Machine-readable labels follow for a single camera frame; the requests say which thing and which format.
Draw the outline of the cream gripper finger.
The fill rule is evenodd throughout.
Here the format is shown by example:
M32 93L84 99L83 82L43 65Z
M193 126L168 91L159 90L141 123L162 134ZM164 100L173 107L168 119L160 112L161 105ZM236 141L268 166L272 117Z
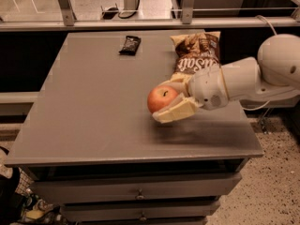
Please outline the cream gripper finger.
M170 86L174 89L178 94L183 94L185 97L189 96L188 87L184 82L171 82L166 81L161 84L162 86Z
M195 114L201 103L194 97L178 95L169 105L153 113L153 118L161 124L182 120Z

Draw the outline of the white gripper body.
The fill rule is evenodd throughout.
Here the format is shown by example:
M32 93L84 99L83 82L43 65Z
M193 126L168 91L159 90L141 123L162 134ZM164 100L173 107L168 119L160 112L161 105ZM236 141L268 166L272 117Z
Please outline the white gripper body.
M220 67L207 67L196 72L188 82L188 92L203 109L215 110L229 103Z

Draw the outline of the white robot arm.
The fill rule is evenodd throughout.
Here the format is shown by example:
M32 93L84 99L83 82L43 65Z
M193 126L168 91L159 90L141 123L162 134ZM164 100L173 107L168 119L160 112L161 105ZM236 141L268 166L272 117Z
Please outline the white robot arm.
M171 78L148 95L147 106L159 123L188 118L200 108L215 110L234 100L268 104L300 91L300 37L274 35L255 58L227 65L219 61L219 32L173 36L178 60Z

